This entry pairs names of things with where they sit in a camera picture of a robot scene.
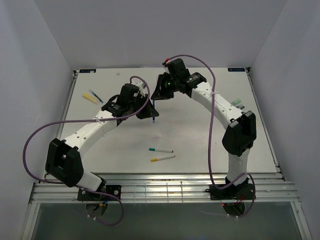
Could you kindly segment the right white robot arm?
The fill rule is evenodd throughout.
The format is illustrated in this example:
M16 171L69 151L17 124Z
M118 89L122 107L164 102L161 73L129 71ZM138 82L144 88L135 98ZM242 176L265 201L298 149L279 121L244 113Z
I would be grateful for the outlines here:
M212 183L206 191L211 200L255 199L255 184L249 182L247 163L251 148L257 138L256 115L244 112L219 93L200 73L179 78L165 72L158 76L151 99L169 100L175 92L188 95L205 107L212 119L217 119L225 129L222 145L228 153L228 171L224 184Z

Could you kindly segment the dark blue pen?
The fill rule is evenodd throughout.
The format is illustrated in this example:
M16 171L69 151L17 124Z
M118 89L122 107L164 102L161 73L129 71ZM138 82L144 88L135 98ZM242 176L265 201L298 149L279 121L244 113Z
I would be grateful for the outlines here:
M104 101L91 89L89 89L89 92L101 103L103 104Z

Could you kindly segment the green capped white marker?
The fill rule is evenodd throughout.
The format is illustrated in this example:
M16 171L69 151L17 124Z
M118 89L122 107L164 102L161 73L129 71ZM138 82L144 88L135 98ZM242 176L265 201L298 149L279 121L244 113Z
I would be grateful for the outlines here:
M158 148L149 148L148 149L151 152L160 152L160 153L173 153L173 150L167 150L167 149L158 149Z

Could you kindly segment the yellow capped white marker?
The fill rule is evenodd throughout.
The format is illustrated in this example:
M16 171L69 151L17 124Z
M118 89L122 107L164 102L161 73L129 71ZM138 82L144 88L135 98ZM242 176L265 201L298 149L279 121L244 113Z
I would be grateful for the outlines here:
M159 161L174 159L175 157L176 157L176 155L165 156L165 157L160 157L160 158L153 158L153 159L150 160L150 162L151 162L151 163L154 163L154 162L159 162Z

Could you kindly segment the yellow marker cap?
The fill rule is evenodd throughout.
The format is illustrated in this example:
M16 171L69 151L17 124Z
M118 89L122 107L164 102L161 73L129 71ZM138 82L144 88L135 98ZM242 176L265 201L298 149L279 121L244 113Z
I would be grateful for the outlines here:
M82 95L82 97L85 98L86 100L88 100L88 101L96 104L96 105L98 104L97 99L95 99L93 96L91 96L91 95L88 94L88 93L84 93L84 94Z

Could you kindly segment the right blue corner label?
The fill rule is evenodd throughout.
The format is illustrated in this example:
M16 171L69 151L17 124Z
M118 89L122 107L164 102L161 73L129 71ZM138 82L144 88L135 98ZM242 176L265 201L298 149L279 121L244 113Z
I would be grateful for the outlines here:
M245 68L242 67L228 67L227 70L229 72L245 72Z

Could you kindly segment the blue corner label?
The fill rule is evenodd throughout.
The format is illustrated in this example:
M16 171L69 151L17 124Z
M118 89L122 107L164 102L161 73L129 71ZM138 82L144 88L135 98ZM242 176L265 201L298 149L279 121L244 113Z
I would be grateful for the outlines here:
M96 69L80 69L79 70L79 73L80 74L84 74L84 73L88 73L88 74L91 74L91 73L96 73Z
M227 70L229 72L245 72L245 68L242 67L228 67Z

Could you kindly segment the light green marker cap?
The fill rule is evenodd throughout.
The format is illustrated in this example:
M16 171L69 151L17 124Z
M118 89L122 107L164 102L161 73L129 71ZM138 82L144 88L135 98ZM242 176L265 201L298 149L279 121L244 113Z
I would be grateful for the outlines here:
M238 99L234 100L231 104L232 104L233 106L236 106L236 105L238 105L238 104L240 104L240 103L241 103L241 100L238 98Z

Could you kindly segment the left blue corner label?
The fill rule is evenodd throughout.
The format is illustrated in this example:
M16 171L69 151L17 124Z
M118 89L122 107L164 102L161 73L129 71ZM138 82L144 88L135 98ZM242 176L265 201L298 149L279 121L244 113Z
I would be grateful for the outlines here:
M80 69L79 70L79 73L80 74L84 74L84 73L88 73L88 74L91 74L91 73L96 73L96 69Z

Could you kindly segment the dark green marker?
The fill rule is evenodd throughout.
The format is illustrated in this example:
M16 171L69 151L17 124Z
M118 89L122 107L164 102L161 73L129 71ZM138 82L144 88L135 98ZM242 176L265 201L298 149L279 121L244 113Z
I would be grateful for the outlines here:
M241 104L241 105L237 105L236 108L243 110L245 108L245 106Z

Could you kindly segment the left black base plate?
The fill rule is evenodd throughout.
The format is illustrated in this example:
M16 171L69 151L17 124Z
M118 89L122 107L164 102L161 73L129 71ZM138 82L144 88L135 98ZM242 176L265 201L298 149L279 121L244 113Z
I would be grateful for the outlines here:
M121 185L104 185L100 189L96 190L97 193L93 193L86 189L79 189L77 194L77 200L82 202L104 202L104 201L116 201L121 199L122 186Z

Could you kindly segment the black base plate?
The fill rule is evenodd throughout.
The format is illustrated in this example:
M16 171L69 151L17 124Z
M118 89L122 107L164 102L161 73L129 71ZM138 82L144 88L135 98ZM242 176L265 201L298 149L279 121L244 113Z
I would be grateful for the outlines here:
M217 189L211 184L205 192L209 193L211 200L252 200L256 198L251 183L237 186L232 185L222 190Z
M121 199L122 186L121 185L104 185L100 189L96 190L97 193L93 193L86 189L79 189L77 194L77 200L82 202L104 202L104 201L116 201Z

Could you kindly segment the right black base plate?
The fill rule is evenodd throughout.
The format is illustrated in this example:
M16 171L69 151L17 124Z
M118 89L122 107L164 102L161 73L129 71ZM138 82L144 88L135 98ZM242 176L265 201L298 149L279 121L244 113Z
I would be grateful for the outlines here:
M256 198L251 183L237 186L232 185L222 190L217 189L211 184L205 192L209 193L211 200L252 200Z

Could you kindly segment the aluminium frame rail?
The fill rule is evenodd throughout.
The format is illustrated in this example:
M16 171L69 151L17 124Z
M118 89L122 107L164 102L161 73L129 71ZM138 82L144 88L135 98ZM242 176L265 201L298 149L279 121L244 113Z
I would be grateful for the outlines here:
M110 185L121 186L125 204L208 203L205 190L211 184L206 174L104 174ZM252 174L257 202L298 202L299 193L292 181L285 181L279 172ZM76 203L78 188L62 184L36 183L30 203Z

